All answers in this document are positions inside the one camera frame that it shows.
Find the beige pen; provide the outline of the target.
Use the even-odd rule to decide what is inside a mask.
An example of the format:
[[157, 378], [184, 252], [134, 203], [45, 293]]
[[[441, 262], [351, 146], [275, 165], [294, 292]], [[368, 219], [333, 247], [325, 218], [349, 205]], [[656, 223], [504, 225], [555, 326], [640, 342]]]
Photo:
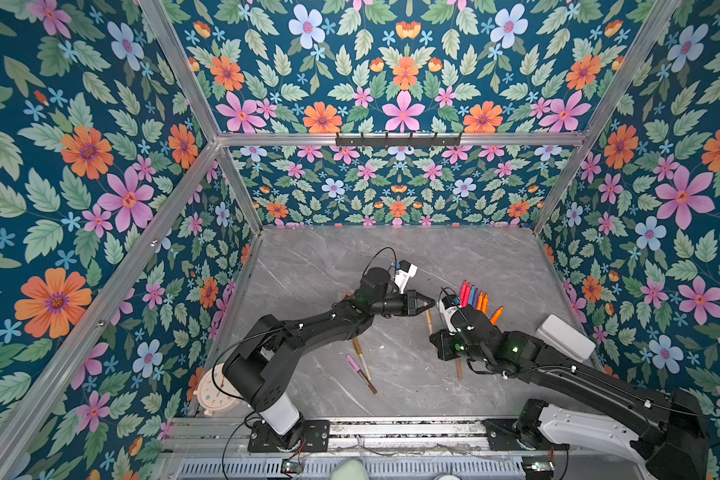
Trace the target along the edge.
[[427, 321], [428, 333], [429, 333], [429, 335], [432, 335], [432, 334], [434, 334], [435, 329], [434, 329], [434, 322], [433, 322], [431, 308], [425, 312], [425, 316], [426, 316], [426, 321]]

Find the pink highlighter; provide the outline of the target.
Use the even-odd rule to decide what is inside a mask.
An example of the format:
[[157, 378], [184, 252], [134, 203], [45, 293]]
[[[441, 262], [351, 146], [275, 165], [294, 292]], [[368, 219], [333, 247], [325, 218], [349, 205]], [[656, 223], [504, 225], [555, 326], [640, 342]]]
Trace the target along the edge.
[[467, 290], [467, 287], [468, 287], [468, 282], [467, 282], [466, 280], [464, 280], [464, 281], [462, 282], [462, 286], [461, 286], [461, 288], [460, 288], [460, 293], [459, 293], [459, 302], [460, 302], [460, 303], [463, 302], [464, 295], [465, 295], [465, 292], [466, 292], [466, 290]]
[[464, 289], [461, 296], [461, 306], [465, 307], [470, 304], [472, 285], [469, 282], [464, 283]]

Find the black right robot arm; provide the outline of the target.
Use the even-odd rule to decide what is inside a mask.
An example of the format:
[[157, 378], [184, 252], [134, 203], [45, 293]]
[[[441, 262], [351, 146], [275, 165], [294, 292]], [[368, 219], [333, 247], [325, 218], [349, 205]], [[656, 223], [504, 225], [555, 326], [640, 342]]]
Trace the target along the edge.
[[519, 380], [589, 407], [526, 401], [513, 435], [528, 449], [579, 446], [633, 461], [656, 479], [703, 479], [709, 437], [698, 400], [637, 387], [589, 367], [522, 331], [502, 331], [472, 307], [429, 337], [443, 361], [483, 364], [483, 374]]

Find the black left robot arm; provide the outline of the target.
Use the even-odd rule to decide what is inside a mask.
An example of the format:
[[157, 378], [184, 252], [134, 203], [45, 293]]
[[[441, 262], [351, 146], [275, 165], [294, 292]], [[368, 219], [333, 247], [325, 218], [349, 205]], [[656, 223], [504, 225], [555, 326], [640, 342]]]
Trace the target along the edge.
[[260, 317], [235, 345], [221, 373], [290, 448], [301, 437], [305, 420], [287, 387], [304, 355], [358, 337], [378, 316], [415, 317], [435, 304], [423, 293], [396, 286], [387, 270], [368, 268], [358, 288], [323, 313], [296, 320]]

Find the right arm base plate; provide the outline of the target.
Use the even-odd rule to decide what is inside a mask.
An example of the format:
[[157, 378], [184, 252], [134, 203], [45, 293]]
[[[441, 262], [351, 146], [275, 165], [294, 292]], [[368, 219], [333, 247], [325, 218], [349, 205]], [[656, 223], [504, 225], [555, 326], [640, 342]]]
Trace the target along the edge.
[[529, 399], [516, 418], [483, 419], [486, 438], [493, 451], [542, 451], [565, 449], [567, 444], [554, 443], [541, 432], [540, 416], [550, 404]]

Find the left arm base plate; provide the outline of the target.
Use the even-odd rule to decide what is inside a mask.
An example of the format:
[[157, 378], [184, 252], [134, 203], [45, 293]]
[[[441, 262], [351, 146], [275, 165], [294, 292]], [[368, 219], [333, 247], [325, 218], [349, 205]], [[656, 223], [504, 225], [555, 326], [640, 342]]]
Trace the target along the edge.
[[249, 453], [324, 453], [328, 450], [331, 423], [328, 420], [300, 419], [295, 426], [279, 435], [264, 420], [251, 427]]

